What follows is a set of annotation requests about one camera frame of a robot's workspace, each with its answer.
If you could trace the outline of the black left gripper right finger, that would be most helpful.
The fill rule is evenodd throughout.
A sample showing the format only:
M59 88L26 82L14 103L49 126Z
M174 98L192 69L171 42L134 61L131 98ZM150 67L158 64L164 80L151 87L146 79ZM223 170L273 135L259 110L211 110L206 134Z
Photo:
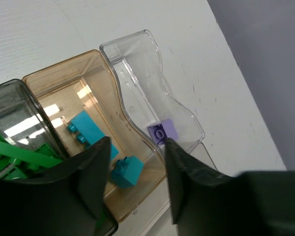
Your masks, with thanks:
M295 236L295 171L225 175L165 142L173 224L181 236Z

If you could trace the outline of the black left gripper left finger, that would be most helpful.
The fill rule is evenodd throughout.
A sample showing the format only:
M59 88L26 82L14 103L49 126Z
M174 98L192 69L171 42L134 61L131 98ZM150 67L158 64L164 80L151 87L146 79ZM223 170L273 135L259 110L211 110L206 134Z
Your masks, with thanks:
M0 236L93 236L111 156L103 137L32 178L0 179Z

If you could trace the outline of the teal long lego brick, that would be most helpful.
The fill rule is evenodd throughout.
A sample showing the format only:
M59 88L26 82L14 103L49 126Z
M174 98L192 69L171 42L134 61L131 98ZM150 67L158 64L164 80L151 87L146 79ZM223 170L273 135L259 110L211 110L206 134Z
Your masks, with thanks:
M84 149L107 137L86 111L81 111L72 118L67 125L67 130L75 135L75 139Z

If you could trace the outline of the green long lego brick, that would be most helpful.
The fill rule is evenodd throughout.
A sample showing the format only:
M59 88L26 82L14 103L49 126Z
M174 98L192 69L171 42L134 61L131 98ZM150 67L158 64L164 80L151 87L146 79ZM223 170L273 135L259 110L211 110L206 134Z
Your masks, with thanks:
M20 161L28 162L30 164L35 164L44 168L50 168L61 163L61 160L55 159L51 156L46 156L41 153L36 153L31 150L26 150L19 148L17 146L12 146L10 144L0 141L0 155L19 159Z

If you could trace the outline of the purple lego cube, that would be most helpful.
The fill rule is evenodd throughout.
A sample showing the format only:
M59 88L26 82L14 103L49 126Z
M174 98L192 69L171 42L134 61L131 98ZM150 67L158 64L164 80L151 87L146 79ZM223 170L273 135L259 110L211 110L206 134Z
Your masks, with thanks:
M170 118L148 126L147 130L157 145L164 144L166 138L172 138L175 141L178 139L178 133Z

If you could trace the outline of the green square lego brick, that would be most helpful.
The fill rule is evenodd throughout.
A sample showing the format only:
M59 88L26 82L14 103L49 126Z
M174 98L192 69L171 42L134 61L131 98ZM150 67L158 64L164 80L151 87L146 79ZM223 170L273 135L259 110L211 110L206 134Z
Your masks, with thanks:
M1 135L0 135L0 141L10 144ZM49 147L47 143L44 143L36 150L31 150L31 151L34 151L36 153L41 153L43 155L51 156L55 159L61 160L59 156L54 152L54 150L51 147ZM0 178L1 179L5 179L5 180L25 179L46 169L48 168L44 168L35 164L30 164L28 162L20 161L19 159L12 159L12 158L0 155Z

